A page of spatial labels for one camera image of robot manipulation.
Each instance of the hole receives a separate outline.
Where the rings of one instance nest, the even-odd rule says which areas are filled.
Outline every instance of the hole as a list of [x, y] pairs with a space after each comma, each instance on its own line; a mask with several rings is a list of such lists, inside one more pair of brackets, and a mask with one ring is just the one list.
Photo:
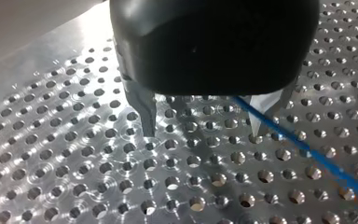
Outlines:
[[107, 137], [107, 138], [113, 138], [113, 137], [116, 136], [116, 134], [117, 134], [116, 130], [114, 130], [114, 129], [108, 129], [108, 130], [106, 130], [106, 132], [105, 132], [105, 137]]
[[193, 115], [193, 109], [191, 108], [186, 108], [182, 111], [182, 115], [184, 117], [191, 117], [191, 115]]
[[325, 190], [322, 189], [316, 189], [313, 192], [313, 195], [321, 202], [324, 202], [328, 199], [328, 193]]
[[190, 199], [189, 204], [191, 210], [201, 212], [205, 207], [205, 200], [196, 196]]
[[352, 201], [355, 198], [353, 189], [349, 188], [339, 188], [338, 195], [345, 201]]
[[165, 161], [165, 164], [167, 165], [168, 168], [170, 169], [174, 169], [176, 164], [177, 164], [178, 160], [175, 158], [169, 158]]
[[339, 216], [332, 212], [327, 212], [322, 216], [322, 222], [324, 224], [338, 224]]
[[8, 98], [8, 102], [9, 103], [13, 103], [13, 102], [15, 102], [16, 101], [16, 97], [14, 97], [14, 96], [10, 96], [9, 98]]
[[38, 169], [36, 172], [34, 172], [36, 178], [42, 178], [45, 174], [46, 172], [43, 169]]
[[144, 188], [145, 189], [152, 189], [156, 185], [156, 181], [153, 179], [147, 179], [144, 182]]
[[46, 111], [48, 111], [48, 107], [45, 105], [41, 105], [36, 109], [37, 114], [44, 114]]
[[102, 66], [102, 67], [100, 67], [100, 69], [98, 69], [98, 71], [100, 71], [100, 73], [104, 73], [107, 71], [107, 67]]
[[28, 159], [30, 159], [31, 155], [29, 152], [24, 152], [21, 154], [21, 158], [23, 161], [27, 161]]
[[111, 154], [111, 153], [113, 153], [113, 148], [111, 146], [104, 147], [103, 152], [105, 154]]
[[305, 174], [310, 179], [320, 179], [322, 177], [322, 171], [314, 166], [309, 166], [305, 169]]
[[238, 143], [240, 142], [240, 138], [237, 137], [237, 136], [230, 136], [230, 137], [228, 138], [228, 142], [229, 142], [230, 144], [232, 144], [232, 145], [236, 145], [236, 144], [238, 144]]
[[125, 213], [130, 211], [130, 208], [126, 203], [122, 203], [121, 205], [118, 206], [117, 210], [121, 215], [124, 215]]
[[48, 83], [46, 83], [47, 88], [53, 88], [55, 85], [56, 85], [55, 81], [49, 81]]
[[165, 179], [165, 187], [169, 190], [175, 190], [179, 188], [179, 179], [175, 176], [170, 176]]
[[129, 154], [135, 151], [136, 147], [133, 143], [127, 143], [126, 145], [124, 145], [123, 149], [125, 153]]
[[126, 130], [126, 134], [128, 136], [135, 135], [135, 130], [133, 128], [129, 128], [129, 129]]
[[130, 182], [130, 180], [123, 180], [118, 185], [118, 188], [121, 190], [123, 194], [128, 194], [132, 191], [132, 186], [133, 184], [132, 182]]
[[269, 224], [286, 224], [287, 221], [283, 217], [272, 217], [269, 219]]
[[33, 128], [37, 128], [37, 127], [39, 127], [39, 126], [42, 125], [42, 124], [40, 123], [39, 120], [35, 120], [35, 121], [32, 123], [32, 125], [34, 126]]
[[66, 141], [72, 142], [77, 138], [77, 133], [75, 132], [66, 133], [64, 138]]
[[151, 200], [144, 201], [141, 203], [141, 210], [145, 215], [150, 216], [156, 211], [156, 204]]
[[213, 122], [213, 121], [208, 121], [208, 122], [206, 122], [206, 124], [205, 124], [205, 128], [206, 128], [207, 130], [211, 131], [211, 130], [214, 129], [214, 126], [215, 126], [215, 125], [216, 125], [215, 122]]
[[105, 193], [109, 189], [109, 186], [105, 183], [99, 183], [97, 185], [97, 190], [100, 193]]
[[62, 120], [61, 119], [52, 119], [50, 121], [50, 126], [51, 127], [57, 127], [61, 124]]
[[296, 179], [297, 178], [297, 174], [294, 170], [290, 170], [290, 169], [286, 169], [282, 172], [282, 175], [285, 179], [291, 180], [291, 179]]
[[110, 121], [116, 121], [117, 120], [117, 117], [116, 117], [116, 115], [111, 115], [111, 116], [109, 116], [109, 118], [108, 118]]
[[232, 105], [224, 105], [223, 106], [223, 111], [226, 112], [226, 113], [234, 112], [234, 106], [232, 106]]
[[0, 223], [7, 223], [11, 218], [11, 214], [8, 211], [3, 211], [0, 213]]
[[174, 150], [176, 147], [176, 144], [177, 144], [177, 142], [175, 140], [169, 139], [169, 140], [165, 141], [164, 146], [168, 150]]
[[233, 152], [230, 158], [231, 161], [237, 165], [241, 165], [245, 162], [245, 154], [243, 154], [243, 152]]
[[223, 174], [213, 174], [211, 175], [212, 184], [215, 187], [223, 187], [226, 184], [227, 178]]
[[94, 153], [94, 148], [93, 147], [84, 147], [81, 150], [81, 155], [84, 157], [88, 157], [90, 155], [92, 155]]
[[187, 122], [185, 124], [185, 130], [188, 132], [188, 133], [193, 133], [197, 130], [197, 123], [195, 122]]
[[74, 207], [69, 211], [69, 216], [71, 218], [78, 218], [80, 216], [81, 212], [78, 207]]
[[79, 167], [79, 170], [78, 172], [81, 174], [81, 175], [85, 175], [86, 173], [88, 173], [90, 170], [90, 166], [85, 164], [85, 165], [82, 165]]
[[289, 199], [292, 203], [301, 204], [305, 202], [305, 195], [300, 190], [294, 189], [289, 193]]
[[186, 144], [189, 148], [194, 148], [199, 144], [200, 140], [196, 138], [190, 138], [187, 140]]
[[78, 95], [79, 97], [83, 97], [83, 96], [85, 96], [85, 95], [86, 95], [86, 93], [85, 93], [85, 92], [83, 92], [83, 91], [80, 91], [80, 92], [78, 92], [78, 93], [77, 93], [77, 95]]
[[153, 159], [147, 159], [144, 161], [144, 168], [146, 171], [154, 171], [156, 169], [157, 162]]
[[0, 162], [1, 162], [1, 163], [5, 163], [5, 162], [8, 162], [8, 161], [10, 161], [10, 160], [11, 160], [11, 154], [8, 153], [8, 152], [5, 152], [4, 154], [2, 154], [2, 155], [0, 156]]
[[11, 175], [11, 178], [13, 178], [13, 180], [21, 180], [25, 177], [25, 171], [22, 169], [16, 170], [15, 172], [13, 172], [13, 174]]
[[198, 156], [189, 156], [187, 158], [187, 165], [191, 168], [197, 168], [200, 166], [201, 158]]
[[219, 195], [214, 197], [214, 205], [218, 209], [223, 209], [228, 206], [229, 199], [226, 196]]
[[25, 139], [25, 143], [28, 145], [31, 145], [33, 143], [35, 143], [37, 140], [37, 136], [35, 134], [33, 135], [29, 135], [26, 139]]
[[113, 165], [110, 162], [106, 162], [100, 166], [100, 172], [101, 174], [106, 174], [108, 172], [111, 172], [113, 170]]
[[76, 73], [76, 70], [73, 69], [73, 68], [70, 68], [70, 69], [66, 70], [66, 75], [68, 75], [68, 76], [71, 76], [71, 75], [73, 75], [74, 73]]
[[289, 161], [290, 158], [292, 157], [291, 152], [283, 148], [276, 150], [275, 155], [280, 161]]
[[179, 207], [179, 202], [178, 201], [176, 201], [176, 200], [169, 200], [169, 201], [167, 201], [167, 203], [166, 203], [166, 208], [167, 208], [167, 210], [169, 211], [169, 212], [175, 212], [177, 209], [178, 209], [178, 207]]
[[112, 108], [118, 108], [121, 105], [121, 103], [117, 100], [114, 100], [112, 102], [110, 102], [109, 106]]
[[72, 118], [72, 119], [71, 119], [71, 123], [72, 123], [73, 125], [77, 124], [78, 122], [79, 122], [79, 120], [78, 120], [77, 118]]
[[53, 154], [53, 151], [51, 149], [44, 150], [39, 155], [40, 160], [46, 161], [46, 160], [50, 159], [52, 154]]
[[94, 107], [95, 109], [98, 109], [101, 107], [100, 103], [95, 102], [94, 104], [92, 104], [92, 107]]
[[264, 200], [266, 200], [267, 203], [275, 204], [278, 203], [279, 197], [276, 194], [266, 194], [264, 195]]
[[94, 62], [94, 59], [91, 58], [91, 57], [88, 57], [86, 60], [85, 60], [86, 63], [92, 63]]
[[261, 170], [257, 175], [258, 179], [263, 183], [271, 183], [274, 180], [274, 174], [268, 170]]
[[1, 112], [2, 117], [7, 117], [11, 114], [11, 109], [5, 109]]
[[255, 197], [251, 194], [242, 194], [240, 196], [240, 204], [242, 205], [242, 207], [253, 207], [255, 205]]
[[70, 80], [65, 80], [64, 82], [63, 82], [63, 85], [64, 86], [70, 86], [72, 83], [71, 83], [71, 81]]
[[225, 126], [228, 129], [234, 129], [238, 127], [238, 122], [235, 119], [226, 119]]
[[28, 190], [28, 199], [29, 200], [35, 200], [40, 194], [42, 193], [42, 190], [40, 188], [32, 188]]
[[48, 99], [50, 99], [50, 97], [51, 97], [51, 96], [50, 96], [49, 93], [46, 93], [46, 94], [43, 95], [43, 99], [44, 99], [44, 100], [48, 100]]
[[126, 161], [126, 162], [123, 163], [122, 167], [123, 167], [124, 171], [128, 172], [128, 171], [132, 170], [133, 164], [130, 161]]
[[154, 143], [146, 143], [146, 145], [145, 145], [145, 149], [146, 149], [147, 151], [151, 151], [151, 150], [153, 150], [155, 147], [156, 147], [156, 146], [155, 146]]
[[208, 137], [206, 139], [206, 145], [208, 147], [217, 147], [220, 144], [220, 139], [218, 137]]
[[60, 166], [56, 170], [56, 176], [57, 177], [64, 177], [69, 173], [69, 168], [67, 166]]
[[213, 165], [219, 165], [220, 161], [222, 160], [222, 158], [216, 154], [212, 154], [209, 157], [209, 162]]
[[172, 119], [176, 116], [176, 110], [174, 109], [167, 109], [164, 113], [165, 118]]
[[166, 128], [165, 128], [165, 131], [167, 132], [167, 133], [173, 133], [173, 130], [174, 130], [174, 127], [173, 127], [173, 125], [168, 125]]
[[64, 150], [62, 151], [62, 155], [63, 155], [65, 158], [68, 158], [71, 154], [72, 154], [72, 152], [71, 152], [69, 149], [64, 149]]
[[17, 142], [17, 140], [14, 137], [11, 137], [7, 140], [7, 142], [11, 145], [14, 145]]
[[54, 196], [55, 198], [60, 197], [60, 195], [63, 192], [63, 188], [62, 187], [55, 187], [54, 189], [51, 190], [51, 195]]
[[87, 187], [84, 184], [78, 184], [74, 187], [73, 189], [73, 194], [76, 197], [81, 197], [82, 195], [84, 195], [86, 193]]
[[213, 106], [209, 106], [209, 105], [206, 105], [205, 107], [202, 108], [202, 112], [204, 113], [204, 115], [212, 115], [214, 114], [214, 107]]
[[33, 214], [31, 211], [26, 211], [26, 212], [22, 213], [22, 215], [21, 215], [21, 218], [24, 221], [29, 221], [32, 219], [32, 217], [33, 217]]
[[58, 209], [57, 208], [49, 208], [45, 212], [45, 220], [46, 221], [54, 221], [57, 219], [58, 216]]
[[130, 112], [127, 115], [127, 120], [129, 120], [129, 121], [134, 121], [136, 119], [138, 119], [138, 115], [135, 112]]
[[190, 185], [190, 187], [193, 187], [193, 188], [196, 188], [196, 187], [199, 187], [200, 184], [201, 184], [201, 178], [198, 177], [198, 176], [191, 176], [189, 179], [188, 179], [188, 184]]
[[103, 94], [104, 94], [104, 90], [102, 90], [102, 89], [98, 89], [94, 92], [95, 96], [102, 96]]
[[63, 100], [69, 96], [69, 92], [67, 92], [67, 91], [60, 92], [60, 94], [58, 96], [60, 97], [60, 99]]
[[100, 117], [98, 117], [97, 115], [93, 115], [91, 117], [89, 117], [89, 123], [90, 124], [95, 124], [100, 120]]

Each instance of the blue wire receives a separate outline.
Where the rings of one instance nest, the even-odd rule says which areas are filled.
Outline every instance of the blue wire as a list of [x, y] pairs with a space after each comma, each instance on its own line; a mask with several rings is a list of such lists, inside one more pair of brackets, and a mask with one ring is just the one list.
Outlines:
[[356, 197], [358, 197], [358, 180], [354, 179], [350, 175], [347, 175], [342, 168], [339, 168], [329, 159], [327, 159], [323, 154], [319, 153], [317, 150], [311, 149], [308, 144], [305, 142], [299, 141], [297, 137], [290, 133], [289, 131], [285, 130], [283, 127], [279, 126], [278, 124], [274, 123], [271, 119], [264, 116], [254, 107], [246, 103], [242, 100], [239, 96], [234, 96], [234, 101], [242, 107], [242, 109], [247, 110], [249, 113], [254, 115], [256, 118], [260, 119], [263, 123], [273, 129], [275, 132], [282, 134], [287, 139], [292, 141], [298, 148], [309, 152], [309, 154], [321, 165], [323, 165], [331, 174], [337, 177], [338, 184], [341, 185], [342, 188], [353, 189], [356, 193]]

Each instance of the blue cable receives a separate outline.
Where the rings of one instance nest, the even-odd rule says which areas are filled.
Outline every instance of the blue cable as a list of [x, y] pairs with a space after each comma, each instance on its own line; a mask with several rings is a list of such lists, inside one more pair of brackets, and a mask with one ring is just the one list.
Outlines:
[[329, 159], [327, 159], [323, 154], [319, 153], [315, 149], [311, 149], [308, 144], [305, 142], [299, 141], [297, 137], [290, 133], [289, 131], [285, 130], [283, 127], [279, 126], [278, 124], [274, 123], [271, 119], [264, 116], [262, 113], [260, 113], [258, 110], [256, 110], [254, 107], [246, 103], [244, 100], [242, 100], [239, 96], [234, 96], [234, 101], [242, 107], [242, 109], [247, 110], [249, 113], [254, 115], [256, 118], [260, 119], [263, 123], [265, 123], [267, 126], [269, 126], [271, 129], [273, 129], [275, 132], [282, 134], [284, 137], [289, 139], [291, 142], [293, 142], [298, 148], [309, 152], [309, 154], [322, 166], [326, 168], [331, 174], [333, 174], [337, 179], [336, 181], [338, 184], [344, 188], [350, 188], [353, 189], [353, 191], [356, 193], [356, 197], [358, 197], [358, 180], [354, 179], [350, 175], [346, 174], [342, 168], [339, 168], [337, 165], [335, 165], [333, 162], [331, 162]]

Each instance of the black plastic housing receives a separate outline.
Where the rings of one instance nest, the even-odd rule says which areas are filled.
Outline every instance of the black plastic housing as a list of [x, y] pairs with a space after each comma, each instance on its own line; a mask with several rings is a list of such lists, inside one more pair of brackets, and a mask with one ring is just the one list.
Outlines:
[[111, 0], [125, 76], [163, 94], [276, 91], [301, 68], [317, 0]]

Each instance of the perforated metal sheet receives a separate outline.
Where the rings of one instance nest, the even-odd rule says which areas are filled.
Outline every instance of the perforated metal sheet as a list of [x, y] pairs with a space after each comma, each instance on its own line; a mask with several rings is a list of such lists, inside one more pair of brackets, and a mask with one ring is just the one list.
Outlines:
[[[143, 138], [112, 42], [87, 43], [0, 98], [1, 223], [358, 223], [352, 191], [279, 135], [250, 138], [227, 97], [156, 96]], [[323, 3], [275, 119], [358, 178], [358, 1]]]

